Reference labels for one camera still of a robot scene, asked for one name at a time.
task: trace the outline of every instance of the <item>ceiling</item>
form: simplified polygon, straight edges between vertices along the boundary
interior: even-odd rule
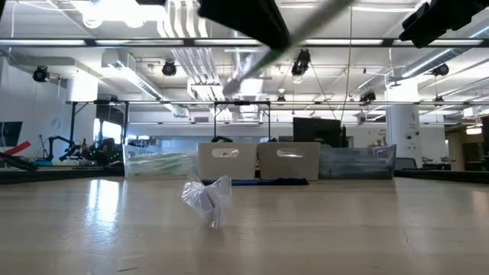
[[[397,37],[402,31],[400,23],[410,13],[407,12],[382,12],[389,8],[404,8],[413,10],[419,0],[360,0],[356,1],[353,11],[342,12],[331,24],[323,27],[314,37]],[[302,20],[313,11],[314,1],[277,0],[280,12],[283,15],[287,27],[290,30],[296,28]],[[97,38],[160,38],[157,32],[157,23],[148,21],[140,28],[130,28],[121,21],[104,21],[96,28],[89,29],[83,24],[83,16],[79,11],[73,10],[75,6],[70,1],[23,1],[8,2],[5,6],[2,21],[0,22],[1,37],[26,37],[26,38],[62,38],[62,37],[97,37]],[[377,11],[363,11],[361,8],[377,8]],[[448,32],[444,37],[465,38],[470,34],[474,26],[483,24],[487,20],[489,11],[485,10],[474,16],[470,25],[459,31]],[[186,17],[182,18],[185,27]],[[206,22],[210,37],[233,37],[232,30],[221,25]],[[172,59],[173,54],[169,48],[127,48],[128,52],[136,59],[136,70],[147,77],[161,90],[167,99],[190,100],[186,92],[188,76],[177,67],[177,74],[165,77],[161,73],[165,59]],[[212,58],[222,82],[228,79],[234,69],[232,49],[214,48]],[[372,76],[387,73],[392,67],[408,66],[423,58],[436,49],[415,48],[312,48],[309,49],[312,57],[312,66],[303,77],[303,81],[294,84],[289,68],[296,58],[299,49],[290,50],[278,62],[265,70],[262,97],[275,100],[278,89],[285,89],[288,101],[323,100],[326,95],[328,100],[345,100],[346,95],[354,99],[364,92],[357,88],[368,81]],[[108,93],[117,93],[119,97],[131,97],[141,94],[137,89],[122,78],[107,75],[107,71],[100,62],[105,49],[99,48],[16,48],[15,54],[27,57],[71,57],[86,64],[98,73],[104,75],[112,85],[107,89]],[[489,70],[489,49],[471,50],[460,57],[447,62],[450,74],[439,77],[420,76],[418,80],[419,95],[422,100],[432,100],[436,93],[442,93],[452,89],[466,86],[472,82],[487,77]],[[479,63],[463,73],[474,64]],[[384,97],[384,77],[379,76],[369,85],[377,93],[377,100]],[[468,93],[460,93],[450,97],[450,101],[472,99],[478,95],[487,93],[485,87]]]

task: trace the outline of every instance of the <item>white column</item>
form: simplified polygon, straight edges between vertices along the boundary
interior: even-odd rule
[[[386,100],[392,102],[418,102],[418,83],[405,79],[386,85]],[[387,107],[387,139],[397,145],[397,157],[410,157],[418,167],[423,166],[423,152],[419,130],[418,105],[390,105]]]

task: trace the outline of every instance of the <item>white wall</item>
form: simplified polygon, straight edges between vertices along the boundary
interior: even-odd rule
[[[36,157],[41,149],[39,134],[46,139],[60,135],[70,138],[71,105],[67,105],[67,89],[53,83],[37,83],[30,73],[0,60],[0,121],[22,121],[18,143],[29,141],[31,146],[18,155]],[[92,140],[95,107],[87,106],[76,116],[74,140]],[[67,144],[55,141],[53,154],[56,158],[64,154]]]
[[[347,125],[346,134],[352,136],[355,147],[368,147],[383,140],[386,125]],[[213,125],[129,125],[128,133],[149,136],[213,136]],[[268,136],[267,125],[218,125],[217,135],[222,136]],[[272,137],[292,136],[292,125],[271,125]],[[422,125],[419,133],[423,156],[439,162],[449,155],[445,145],[443,126]]]

